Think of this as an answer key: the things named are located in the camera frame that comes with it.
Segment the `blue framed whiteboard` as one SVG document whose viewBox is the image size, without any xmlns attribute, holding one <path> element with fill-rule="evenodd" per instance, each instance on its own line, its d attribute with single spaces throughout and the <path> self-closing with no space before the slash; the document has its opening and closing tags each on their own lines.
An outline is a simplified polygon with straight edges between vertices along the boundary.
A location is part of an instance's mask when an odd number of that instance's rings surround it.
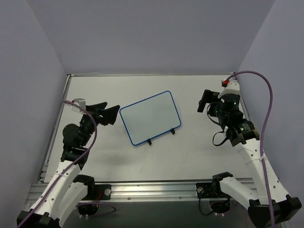
<svg viewBox="0 0 304 228">
<path fill-rule="evenodd" d="M 166 133 L 175 134 L 181 118 L 171 91 L 150 96 L 119 110 L 120 117 L 133 146 L 152 140 Z"/>
</svg>

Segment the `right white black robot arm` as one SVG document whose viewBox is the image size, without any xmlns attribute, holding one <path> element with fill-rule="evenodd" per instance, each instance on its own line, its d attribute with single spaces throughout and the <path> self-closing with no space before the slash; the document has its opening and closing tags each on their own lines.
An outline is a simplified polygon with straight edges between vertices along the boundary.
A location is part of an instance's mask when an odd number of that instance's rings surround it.
<svg viewBox="0 0 304 228">
<path fill-rule="evenodd" d="M 256 227 L 288 220 L 301 202 L 280 183 L 239 103 L 238 89 L 205 90 L 189 122 L 170 91 L 125 106 L 118 126 L 100 134 L 87 171 L 98 181 L 211 179 L 211 192 L 233 197 Z"/>
</svg>

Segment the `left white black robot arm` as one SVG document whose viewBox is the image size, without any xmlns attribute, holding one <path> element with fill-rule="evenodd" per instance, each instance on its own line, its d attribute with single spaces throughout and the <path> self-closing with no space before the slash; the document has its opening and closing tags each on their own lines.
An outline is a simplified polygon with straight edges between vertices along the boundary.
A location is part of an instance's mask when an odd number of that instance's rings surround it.
<svg viewBox="0 0 304 228">
<path fill-rule="evenodd" d="M 80 172 L 87 162 L 92 148 L 85 146 L 97 139 L 97 126 L 113 125 L 119 105 L 107 108 L 107 103 L 94 105 L 80 101 L 65 101 L 75 112 L 82 114 L 79 125 L 70 123 L 63 129 L 63 152 L 55 173 L 40 195 L 27 211 L 17 217 L 18 228 L 61 228 L 81 200 L 91 199 L 96 193 L 95 180 Z"/>
</svg>

